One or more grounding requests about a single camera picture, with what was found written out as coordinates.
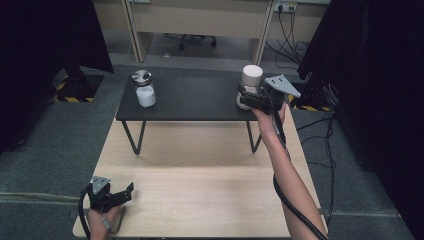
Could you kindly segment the beige office desk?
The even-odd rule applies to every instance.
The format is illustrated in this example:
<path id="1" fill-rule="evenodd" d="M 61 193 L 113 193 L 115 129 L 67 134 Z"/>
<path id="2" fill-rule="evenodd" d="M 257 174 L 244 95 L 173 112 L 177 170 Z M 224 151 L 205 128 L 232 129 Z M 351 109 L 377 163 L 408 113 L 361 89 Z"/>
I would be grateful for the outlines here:
<path id="1" fill-rule="evenodd" d="M 296 2 L 294 13 L 274 11 L 276 1 Z M 292 32 L 308 42 L 331 0 L 93 0 L 104 30 L 129 34 L 135 61 L 143 62 L 156 33 L 240 37 L 251 62 L 260 64 L 265 43 Z"/>

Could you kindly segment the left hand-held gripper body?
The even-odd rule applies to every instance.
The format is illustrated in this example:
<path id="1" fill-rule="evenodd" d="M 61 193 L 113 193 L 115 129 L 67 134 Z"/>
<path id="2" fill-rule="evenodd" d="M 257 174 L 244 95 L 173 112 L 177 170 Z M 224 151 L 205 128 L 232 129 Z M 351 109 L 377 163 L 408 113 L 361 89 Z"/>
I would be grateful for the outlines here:
<path id="1" fill-rule="evenodd" d="M 84 197 L 88 195 L 91 209 L 101 213 L 109 212 L 117 205 L 115 196 L 110 193 L 110 181 L 110 178 L 93 176 L 81 193 L 80 205 L 83 205 Z"/>

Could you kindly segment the white wall socket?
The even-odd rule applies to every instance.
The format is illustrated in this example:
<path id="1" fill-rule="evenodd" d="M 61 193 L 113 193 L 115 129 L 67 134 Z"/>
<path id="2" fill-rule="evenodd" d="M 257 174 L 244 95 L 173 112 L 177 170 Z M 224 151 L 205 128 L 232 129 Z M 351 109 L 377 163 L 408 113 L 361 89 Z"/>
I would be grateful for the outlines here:
<path id="1" fill-rule="evenodd" d="M 294 13 L 297 8 L 296 2 L 276 1 L 274 3 L 274 11 L 278 13 Z"/>

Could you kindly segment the person's left hand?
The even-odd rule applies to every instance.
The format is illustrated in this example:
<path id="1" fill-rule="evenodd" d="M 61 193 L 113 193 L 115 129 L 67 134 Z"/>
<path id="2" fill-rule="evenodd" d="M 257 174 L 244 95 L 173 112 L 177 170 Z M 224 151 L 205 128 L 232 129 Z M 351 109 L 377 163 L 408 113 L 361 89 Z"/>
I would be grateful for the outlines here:
<path id="1" fill-rule="evenodd" d="M 116 206 L 107 213 L 89 209 L 87 222 L 90 230 L 90 240 L 107 240 L 112 232 L 116 232 L 121 212 L 121 206 Z"/>

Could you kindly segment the white cylindrical bottle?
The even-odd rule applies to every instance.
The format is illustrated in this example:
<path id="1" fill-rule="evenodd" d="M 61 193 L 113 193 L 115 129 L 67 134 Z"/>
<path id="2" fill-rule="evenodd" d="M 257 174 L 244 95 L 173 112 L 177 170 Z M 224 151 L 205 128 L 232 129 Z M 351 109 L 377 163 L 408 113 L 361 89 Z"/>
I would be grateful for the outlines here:
<path id="1" fill-rule="evenodd" d="M 246 65 L 242 71 L 241 84 L 247 92 L 257 94 L 263 70 L 257 65 Z"/>

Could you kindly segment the person's right hand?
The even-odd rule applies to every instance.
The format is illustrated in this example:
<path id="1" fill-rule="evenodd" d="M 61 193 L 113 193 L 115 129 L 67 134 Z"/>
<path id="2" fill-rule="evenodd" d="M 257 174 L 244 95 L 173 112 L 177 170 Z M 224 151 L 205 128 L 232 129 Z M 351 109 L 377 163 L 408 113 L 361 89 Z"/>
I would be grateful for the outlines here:
<path id="1" fill-rule="evenodd" d="M 269 138 L 277 136 L 274 127 L 274 118 L 272 115 L 267 115 L 258 109 L 251 109 L 253 114 L 256 116 L 259 126 L 260 134 L 263 138 Z M 283 104 L 282 108 L 278 111 L 278 118 L 281 121 L 281 125 L 285 121 L 286 104 Z"/>

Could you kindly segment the black curtain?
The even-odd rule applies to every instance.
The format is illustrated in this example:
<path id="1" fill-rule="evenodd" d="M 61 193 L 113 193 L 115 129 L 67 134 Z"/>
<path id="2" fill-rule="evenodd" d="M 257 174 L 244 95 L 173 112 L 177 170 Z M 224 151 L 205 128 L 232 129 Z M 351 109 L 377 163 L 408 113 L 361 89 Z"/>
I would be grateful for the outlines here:
<path id="1" fill-rule="evenodd" d="M 363 161 L 424 240 L 424 0 L 331 0 L 298 69 L 331 84 Z"/>
<path id="2" fill-rule="evenodd" d="M 112 72 L 93 0 L 0 0 L 0 153 L 26 131 L 64 69 Z"/>

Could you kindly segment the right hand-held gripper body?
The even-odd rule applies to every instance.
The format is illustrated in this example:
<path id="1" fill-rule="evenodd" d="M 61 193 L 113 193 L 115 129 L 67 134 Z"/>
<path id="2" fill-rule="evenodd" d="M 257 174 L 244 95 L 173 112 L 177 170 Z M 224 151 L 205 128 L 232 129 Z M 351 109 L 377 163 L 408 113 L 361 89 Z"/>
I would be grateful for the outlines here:
<path id="1" fill-rule="evenodd" d="M 279 111 L 287 95 L 301 97 L 301 93 L 284 75 L 268 77 L 263 81 L 259 91 L 258 109 L 266 114 L 271 114 L 273 110 Z"/>

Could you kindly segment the black shelf with metal legs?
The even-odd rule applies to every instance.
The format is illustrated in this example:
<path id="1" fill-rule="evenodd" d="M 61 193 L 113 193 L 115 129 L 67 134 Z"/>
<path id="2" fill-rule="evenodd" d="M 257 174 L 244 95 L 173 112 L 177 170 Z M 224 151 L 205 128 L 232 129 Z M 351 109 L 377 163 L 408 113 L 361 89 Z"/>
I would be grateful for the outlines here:
<path id="1" fill-rule="evenodd" d="M 238 78 L 156 78 L 156 103 L 143 108 L 134 84 L 128 81 L 115 119 L 122 123 L 136 155 L 141 152 L 148 121 L 244 121 L 251 151 L 255 153 L 262 138 L 252 136 L 250 122 L 256 120 L 255 116 L 236 105 L 239 83 Z"/>

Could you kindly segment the black office chair base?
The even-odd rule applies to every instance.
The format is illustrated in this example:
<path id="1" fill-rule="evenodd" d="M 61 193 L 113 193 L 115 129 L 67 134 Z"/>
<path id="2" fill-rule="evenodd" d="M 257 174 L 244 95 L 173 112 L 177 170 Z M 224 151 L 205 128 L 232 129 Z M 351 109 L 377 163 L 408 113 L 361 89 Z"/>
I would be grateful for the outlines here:
<path id="1" fill-rule="evenodd" d="M 207 38 L 210 38 L 211 39 L 210 46 L 212 48 L 216 48 L 217 47 L 217 40 L 216 40 L 216 37 L 215 36 L 210 36 L 210 35 L 196 35 L 196 34 L 183 34 L 179 38 L 178 49 L 179 50 L 184 50 L 186 43 L 201 42 L 203 40 L 206 40 Z"/>

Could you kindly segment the glass jar with silver lid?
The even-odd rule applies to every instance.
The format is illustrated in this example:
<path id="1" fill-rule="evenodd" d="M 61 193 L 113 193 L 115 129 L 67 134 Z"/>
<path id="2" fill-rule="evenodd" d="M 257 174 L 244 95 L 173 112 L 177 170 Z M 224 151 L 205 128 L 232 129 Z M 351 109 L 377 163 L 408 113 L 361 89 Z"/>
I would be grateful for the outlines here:
<path id="1" fill-rule="evenodd" d="M 152 74 L 147 70 L 138 70 L 131 76 L 139 104 L 148 108 L 156 103 Z"/>

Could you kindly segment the stand base with hazard tape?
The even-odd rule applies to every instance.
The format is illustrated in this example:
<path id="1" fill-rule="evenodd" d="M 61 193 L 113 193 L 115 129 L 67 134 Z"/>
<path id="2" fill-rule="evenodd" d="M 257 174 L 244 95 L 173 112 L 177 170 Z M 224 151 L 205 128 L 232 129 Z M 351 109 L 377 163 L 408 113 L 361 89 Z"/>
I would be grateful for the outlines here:
<path id="1" fill-rule="evenodd" d="M 330 112 L 334 104 L 324 92 L 323 86 L 313 78 L 311 73 L 302 80 L 298 75 L 287 75 L 289 82 L 301 93 L 300 98 L 288 97 L 288 104 L 292 109 L 306 111 Z"/>
<path id="2" fill-rule="evenodd" d="M 67 66 L 66 76 L 57 86 L 54 101 L 92 102 L 104 78 L 103 75 L 85 74 L 78 65 Z"/>

